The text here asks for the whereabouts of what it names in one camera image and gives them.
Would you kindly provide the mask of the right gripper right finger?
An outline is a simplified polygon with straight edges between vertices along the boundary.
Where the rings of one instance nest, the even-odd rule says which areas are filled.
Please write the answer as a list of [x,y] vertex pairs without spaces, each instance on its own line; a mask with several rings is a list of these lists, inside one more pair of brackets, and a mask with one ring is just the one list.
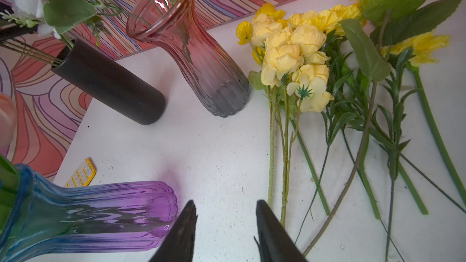
[[261,262],[306,262],[266,201],[258,200],[256,217]]

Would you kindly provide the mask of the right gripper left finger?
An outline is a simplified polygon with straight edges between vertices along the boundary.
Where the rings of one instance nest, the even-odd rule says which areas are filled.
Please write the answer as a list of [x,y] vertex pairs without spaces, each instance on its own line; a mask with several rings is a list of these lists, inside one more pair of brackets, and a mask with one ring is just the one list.
[[191,262],[195,247],[197,210],[189,200],[150,262]]

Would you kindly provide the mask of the yellow carnation stem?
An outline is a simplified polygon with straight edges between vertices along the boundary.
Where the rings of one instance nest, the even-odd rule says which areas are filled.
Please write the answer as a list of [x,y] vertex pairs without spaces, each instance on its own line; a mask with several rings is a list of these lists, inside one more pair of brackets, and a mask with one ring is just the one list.
[[383,54],[386,55],[391,52],[394,55],[399,55],[405,49],[411,47],[413,49],[413,57],[409,60],[408,69],[413,75],[414,84],[419,92],[419,100],[421,108],[424,113],[427,125],[432,133],[434,142],[437,146],[441,159],[450,175],[450,178],[461,197],[462,202],[466,202],[466,188],[456,170],[456,167],[448,153],[447,147],[439,132],[438,126],[434,119],[431,107],[428,102],[427,95],[424,91],[419,68],[423,64],[437,63],[438,60],[432,54],[442,48],[448,47],[450,44],[450,37],[447,35],[435,35],[434,32],[427,32],[422,35],[414,36],[407,40],[400,42],[390,48],[384,48]]
[[335,30],[336,35],[344,35],[340,22],[346,19],[356,19],[363,25],[366,23],[358,4],[338,5],[320,12],[311,10],[305,13],[295,13],[286,22],[293,29],[299,25],[309,24],[316,26],[326,34]]
[[331,113],[331,112],[326,111],[326,112],[321,112],[320,114],[321,114],[321,116],[322,116],[322,118],[324,120],[324,125],[325,125],[325,144],[326,144],[325,157],[324,157],[324,162],[323,162],[323,165],[322,165],[322,168],[320,170],[319,175],[314,176],[314,182],[315,182],[316,189],[315,189],[315,192],[313,194],[313,198],[312,198],[312,200],[311,200],[311,202],[309,204],[307,213],[305,214],[305,216],[303,217],[303,220],[301,222],[301,226],[300,226],[299,232],[297,234],[297,237],[295,239],[295,242],[297,242],[299,237],[300,237],[300,234],[302,232],[304,223],[305,223],[308,215],[311,214],[311,218],[313,218],[312,207],[313,207],[314,201],[316,199],[316,196],[318,196],[318,195],[320,196],[322,206],[324,207],[325,213],[327,215],[330,214],[330,208],[328,207],[328,204],[326,202],[325,195],[323,193],[323,189],[322,189],[322,186],[321,186],[322,178],[323,178],[323,175],[324,175],[327,159],[328,159],[328,156],[329,156],[330,147],[333,144],[333,142],[334,142],[334,140],[335,140],[335,138],[337,136],[338,131],[343,129],[345,127],[345,125],[349,121],[354,119],[354,116],[355,116],[355,114],[350,113],[350,112]]

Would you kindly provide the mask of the purple glass tulip vase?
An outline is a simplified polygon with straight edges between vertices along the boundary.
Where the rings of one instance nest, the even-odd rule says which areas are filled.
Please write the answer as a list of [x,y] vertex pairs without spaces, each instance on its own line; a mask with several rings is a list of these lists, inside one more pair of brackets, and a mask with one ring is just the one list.
[[1,231],[4,262],[52,253],[151,250],[177,218],[177,197],[162,181],[63,188],[25,164],[17,171],[19,191]]

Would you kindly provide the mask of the pale yellow rose spray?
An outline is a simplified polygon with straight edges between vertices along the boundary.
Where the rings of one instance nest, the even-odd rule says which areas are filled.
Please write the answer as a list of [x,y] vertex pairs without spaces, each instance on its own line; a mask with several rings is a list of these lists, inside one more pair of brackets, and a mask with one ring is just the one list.
[[329,58],[322,51],[326,34],[316,26],[304,24],[293,29],[283,19],[283,28],[265,40],[263,84],[273,91],[275,105],[275,149],[281,148],[282,205],[280,224],[286,224],[290,191],[291,153],[297,135],[291,120],[299,127],[302,114],[322,112],[333,100],[327,90]]

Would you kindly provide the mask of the yellow poppy spray stem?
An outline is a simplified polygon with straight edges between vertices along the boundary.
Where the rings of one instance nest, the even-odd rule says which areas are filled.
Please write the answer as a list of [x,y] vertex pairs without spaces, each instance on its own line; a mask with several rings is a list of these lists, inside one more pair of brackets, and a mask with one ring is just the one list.
[[[235,31],[240,45],[249,45],[255,62],[262,67],[265,57],[265,40],[267,37],[283,28],[284,10],[277,10],[272,4],[266,3],[258,9],[250,21],[241,22]],[[263,91],[268,99],[269,106],[269,177],[268,177],[268,205],[274,201],[274,174],[275,174],[275,105],[273,104],[272,89],[263,84],[262,72],[250,71],[248,80],[255,90]]]

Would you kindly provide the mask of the sunflower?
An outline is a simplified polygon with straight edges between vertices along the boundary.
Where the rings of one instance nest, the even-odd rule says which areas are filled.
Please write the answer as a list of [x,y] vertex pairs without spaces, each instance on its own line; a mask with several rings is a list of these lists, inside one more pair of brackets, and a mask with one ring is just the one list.
[[338,133],[346,129],[362,132],[358,153],[352,155],[351,177],[359,176],[371,203],[374,216],[381,218],[377,201],[365,173],[365,158],[371,139],[387,154],[391,185],[402,177],[420,211],[427,214],[422,199],[409,179],[402,161],[407,142],[402,139],[405,102],[410,95],[419,95],[413,75],[408,69],[413,57],[411,47],[399,55],[388,52],[400,42],[434,32],[446,21],[463,0],[355,0],[365,18],[340,22],[344,35],[335,30],[327,35],[323,51],[330,57],[327,90],[333,100],[325,112],[355,114]]

